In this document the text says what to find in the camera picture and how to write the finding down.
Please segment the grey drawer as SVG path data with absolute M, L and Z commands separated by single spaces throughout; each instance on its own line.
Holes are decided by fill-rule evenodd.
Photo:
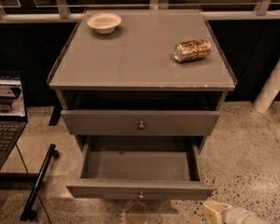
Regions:
M 218 111 L 62 111 L 68 131 L 78 135 L 206 136 L 219 115 Z
M 90 136 L 77 178 L 66 183 L 76 198 L 207 199 L 194 137 Z

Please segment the grey drawer cabinet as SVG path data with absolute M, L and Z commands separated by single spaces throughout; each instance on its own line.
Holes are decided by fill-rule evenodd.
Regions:
M 100 35 L 75 27 L 49 74 L 63 110 L 218 111 L 235 76 L 198 10 L 121 10 L 121 25 Z M 210 42 L 205 58 L 179 63 L 178 43 Z M 72 134 L 84 147 L 90 136 Z

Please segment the grey top drawer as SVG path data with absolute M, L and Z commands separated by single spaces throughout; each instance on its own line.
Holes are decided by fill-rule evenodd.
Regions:
M 206 136 L 219 115 L 218 111 L 62 111 L 68 131 L 78 135 Z

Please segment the golden soda can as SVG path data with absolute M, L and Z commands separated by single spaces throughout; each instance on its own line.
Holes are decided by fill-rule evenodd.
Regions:
M 211 44 L 204 39 L 195 39 L 178 43 L 174 49 L 174 58 L 179 63 L 205 59 L 211 52 Z

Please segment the black stand leg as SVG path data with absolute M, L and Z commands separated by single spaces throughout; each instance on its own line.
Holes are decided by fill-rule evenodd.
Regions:
M 31 192 L 21 213 L 21 221 L 34 220 L 37 216 L 37 212 L 33 209 L 33 206 L 52 158 L 59 158 L 59 152 L 56 149 L 55 144 L 49 145 L 48 152 L 43 160 L 40 170 L 35 175 L 35 182 L 32 184 Z

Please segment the white paper bowl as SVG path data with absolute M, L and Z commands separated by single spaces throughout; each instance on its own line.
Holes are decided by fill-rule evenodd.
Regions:
M 99 13 L 88 18 L 87 24 L 98 34 L 107 35 L 113 33 L 121 24 L 121 17 L 112 13 Z

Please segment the black laptop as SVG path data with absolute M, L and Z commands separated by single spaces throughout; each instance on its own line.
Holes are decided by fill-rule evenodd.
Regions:
M 0 170 L 26 124 L 21 73 L 0 71 Z

